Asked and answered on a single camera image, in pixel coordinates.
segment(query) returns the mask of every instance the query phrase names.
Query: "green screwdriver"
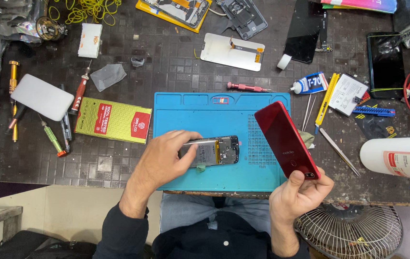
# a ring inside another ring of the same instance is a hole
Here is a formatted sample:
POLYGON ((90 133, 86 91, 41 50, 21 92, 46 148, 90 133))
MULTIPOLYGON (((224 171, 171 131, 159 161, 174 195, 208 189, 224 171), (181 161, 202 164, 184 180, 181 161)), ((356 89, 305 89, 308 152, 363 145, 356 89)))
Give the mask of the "green screwdriver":
POLYGON ((47 133, 48 139, 50 139, 50 141, 52 142, 52 144, 55 146, 56 150, 58 151, 57 156, 63 157, 67 155, 66 151, 63 150, 61 146, 59 145, 58 139, 56 139, 55 135, 53 134, 52 128, 50 128, 47 125, 47 123, 42 120, 42 117, 40 117, 40 114, 39 114, 39 118, 40 118, 40 121, 42 122, 43 130, 45 131, 45 133, 47 133))

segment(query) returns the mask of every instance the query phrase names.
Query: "yellow packaging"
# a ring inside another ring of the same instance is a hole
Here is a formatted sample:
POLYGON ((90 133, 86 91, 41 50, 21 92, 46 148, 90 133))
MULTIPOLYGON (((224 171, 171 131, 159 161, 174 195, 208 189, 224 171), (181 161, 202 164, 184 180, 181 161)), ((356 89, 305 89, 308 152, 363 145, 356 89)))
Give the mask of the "yellow packaging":
POLYGON ((146 143, 152 109, 83 97, 76 133, 146 143))
MULTIPOLYGON (((207 1, 208 3, 210 3, 210 4, 208 5, 208 9, 209 9, 210 6, 211 6, 211 0, 206 0, 206 1, 207 1)), ((193 32, 195 32, 195 33, 199 33, 200 27, 202 27, 202 23, 204 22, 205 16, 206 16, 206 14, 207 14, 207 12, 208 12, 208 9, 207 9, 206 12, 205 12, 205 14, 204 14, 203 17, 202 17, 202 20, 201 20, 200 23, 197 25, 197 27, 192 28, 192 27, 189 27, 189 26, 183 24, 182 22, 180 22, 180 21, 178 21, 178 20, 176 20, 176 19, 174 19, 174 18, 172 18, 172 17, 170 17, 170 16, 164 14, 163 12, 157 10, 156 8, 151 7, 150 5, 148 5, 148 4, 144 3, 144 2, 142 2, 141 0, 138 0, 138 3, 136 4, 136 8, 137 8, 137 9, 140 9, 140 10, 142 10, 142 11, 145 11, 145 12, 147 12, 147 13, 150 13, 150 14, 156 16, 156 17, 159 17, 160 19, 163 19, 163 20, 165 20, 165 21, 171 22, 172 24, 175 24, 175 25, 178 25, 178 26, 183 27, 183 28, 185 28, 185 29, 188 29, 188 30, 190 30, 190 31, 193 31, 193 32)))

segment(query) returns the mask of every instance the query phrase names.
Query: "blue silicone repair mat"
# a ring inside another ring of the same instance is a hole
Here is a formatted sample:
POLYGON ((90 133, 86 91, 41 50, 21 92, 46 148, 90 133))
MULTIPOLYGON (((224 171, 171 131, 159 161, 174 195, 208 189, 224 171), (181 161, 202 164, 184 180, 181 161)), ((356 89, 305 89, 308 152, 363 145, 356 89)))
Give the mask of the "blue silicone repair mat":
POLYGON ((204 138, 237 135, 239 161, 195 168, 159 190, 270 192, 286 178, 261 132, 254 113, 281 101, 290 112, 289 93, 155 93, 153 136, 191 130, 204 138))

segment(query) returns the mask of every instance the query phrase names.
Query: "pink screwdriver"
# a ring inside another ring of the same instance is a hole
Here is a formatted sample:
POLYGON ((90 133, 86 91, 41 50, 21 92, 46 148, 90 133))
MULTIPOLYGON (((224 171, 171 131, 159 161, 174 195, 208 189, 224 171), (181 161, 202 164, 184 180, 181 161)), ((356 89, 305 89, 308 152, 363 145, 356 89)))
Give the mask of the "pink screwdriver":
POLYGON ((254 91, 254 92, 274 92, 271 89, 265 89, 259 86, 248 86, 248 85, 244 85, 244 84, 239 84, 239 83, 228 83, 228 89, 231 88, 238 88, 240 90, 249 90, 249 91, 254 91))

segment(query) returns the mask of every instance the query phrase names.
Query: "phone battery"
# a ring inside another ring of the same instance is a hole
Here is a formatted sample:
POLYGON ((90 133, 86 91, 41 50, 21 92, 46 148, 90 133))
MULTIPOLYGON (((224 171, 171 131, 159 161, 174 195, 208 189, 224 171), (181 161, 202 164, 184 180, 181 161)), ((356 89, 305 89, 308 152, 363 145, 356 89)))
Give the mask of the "phone battery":
MULTIPOLYGON (((186 144, 179 150, 179 157, 184 156, 189 150, 191 144, 186 144)), ((210 140, 197 143, 198 148, 196 151, 196 156, 191 164, 191 167, 196 167, 198 165, 219 165, 219 141, 210 140)))

